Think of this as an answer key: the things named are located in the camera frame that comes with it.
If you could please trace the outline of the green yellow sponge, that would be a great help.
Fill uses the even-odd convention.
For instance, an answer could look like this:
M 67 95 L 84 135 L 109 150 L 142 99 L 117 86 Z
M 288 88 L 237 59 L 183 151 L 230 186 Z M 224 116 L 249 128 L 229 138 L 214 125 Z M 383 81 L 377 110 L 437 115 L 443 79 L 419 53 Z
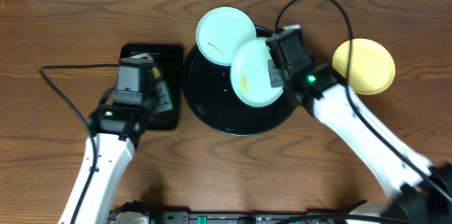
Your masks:
M 152 68 L 153 77 L 155 80 L 160 80 L 162 78 L 162 72 L 157 67 Z

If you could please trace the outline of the yellow plate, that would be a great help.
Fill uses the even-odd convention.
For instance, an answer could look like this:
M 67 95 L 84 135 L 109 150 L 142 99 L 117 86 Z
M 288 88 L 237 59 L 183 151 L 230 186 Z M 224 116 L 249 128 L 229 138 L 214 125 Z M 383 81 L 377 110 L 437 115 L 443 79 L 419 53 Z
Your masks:
M 393 82 L 396 67 L 388 50 L 378 42 L 365 38 L 352 41 L 350 85 L 360 95 L 375 95 Z

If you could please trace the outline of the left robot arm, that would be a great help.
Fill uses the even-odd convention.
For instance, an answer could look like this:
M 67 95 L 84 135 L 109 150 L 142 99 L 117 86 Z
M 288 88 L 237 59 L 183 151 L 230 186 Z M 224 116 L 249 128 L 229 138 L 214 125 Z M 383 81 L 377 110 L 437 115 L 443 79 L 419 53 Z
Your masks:
M 106 223 L 119 183 L 157 119 L 175 103 L 163 77 L 120 79 L 108 89 L 88 120 L 83 162 L 60 223 Z

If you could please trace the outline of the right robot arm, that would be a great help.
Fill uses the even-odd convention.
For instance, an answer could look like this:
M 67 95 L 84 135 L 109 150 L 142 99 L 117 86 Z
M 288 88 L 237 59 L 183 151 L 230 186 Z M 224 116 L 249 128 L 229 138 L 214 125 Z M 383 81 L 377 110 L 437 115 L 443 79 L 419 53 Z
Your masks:
M 390 203 L 364 203 L 341 216 L 345 223 L 450 223 L 451 164 L 436 167 L 401 141 L 329 65 L 268 63 L 278 82 L 312 117 L 334 131 L 381 185 Z

